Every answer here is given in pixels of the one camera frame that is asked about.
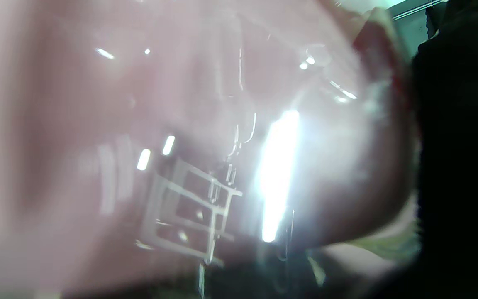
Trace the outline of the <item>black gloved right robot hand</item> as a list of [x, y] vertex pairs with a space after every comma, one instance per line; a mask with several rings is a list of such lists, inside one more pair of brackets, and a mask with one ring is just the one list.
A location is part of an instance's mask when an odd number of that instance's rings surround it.
[[412, 61], [423, 133], [415, 233], [372, 246], [410, 257], [375, 277], [320, 250], [294, 253], [278, 275], [252, 265], [213, 274], [213, 299], [478, 299], [478, 0], [450, 0]]

